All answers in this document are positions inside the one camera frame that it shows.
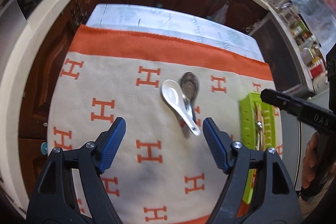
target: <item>metal spoon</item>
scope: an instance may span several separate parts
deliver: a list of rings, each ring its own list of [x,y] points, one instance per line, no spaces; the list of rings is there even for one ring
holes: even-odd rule
[[[189,116],[196,122],[194,102],[198,93],[198,79],[192,72],[187,72],[182,76],[180,86],[184,95],[185,108]]]
[[[180,85],[173,80],[166,80],[161,86],[162,97],[166,100],[167,104],[170,105],[184,120],[186,125],[190,128],[191,132],[199,136],[201,131],[189,116],[184,100],[183,92]]]

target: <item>black handle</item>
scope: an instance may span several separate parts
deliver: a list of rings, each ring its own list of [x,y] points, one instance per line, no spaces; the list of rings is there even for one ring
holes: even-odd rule
[[[336,160],[336,137],[318,132],[316,148],[318,163],[315,167],[315,178],[306,189],[301,189],[301,198],[311,201],[319,194],[328,180],[330,168]]]

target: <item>green box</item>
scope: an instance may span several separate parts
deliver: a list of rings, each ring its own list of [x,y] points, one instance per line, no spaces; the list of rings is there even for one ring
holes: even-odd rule
[[[241,141],[249,149],[255,149],[256,146],[256,125],[255,125],[255,105],[258,105],[264,118],[264,147],[276,146],[276,132],[273,114],[273,106],[262,102],[260,93],[251,92],[246,98],[239,102],[240,123],[241,123]],[[255,170],[249,170],[243,201],[246,204],[251,203],[253,194],[253,176]]]

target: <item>white countertop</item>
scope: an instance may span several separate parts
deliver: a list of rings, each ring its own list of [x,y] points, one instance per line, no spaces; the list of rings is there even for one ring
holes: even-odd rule
[[[253,0],[265,9],[264,0]],[[0,169],[6,192],[16,205],[28,207],[28,196],[23,183],[18,154],[18,123],[22,95],[31,65],[56,18],[70,0],[43,0],[27,20],[16,41],[0,83]]]

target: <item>fabric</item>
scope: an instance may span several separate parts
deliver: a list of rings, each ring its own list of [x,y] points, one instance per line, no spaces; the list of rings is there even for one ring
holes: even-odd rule
[[[267,64],[178,38],[81,26],[70,46],[51,103],[48,150],[80,148],[123,117],[125,137],[101,179],[125,224],[204,224],[222,191],[226,175],[204,136],[188,135],[161,97],[165,80],[179,81],[188,71],[199,79],[197,125],[212,117],[234,140],[240,140],[238,101],[274,89]],[[74,183],[89,215],[77,172]]]
[[[86,25],[182,38],[264,62],[253,37],[205,18],[176,11],[129,4],[98,4]]]

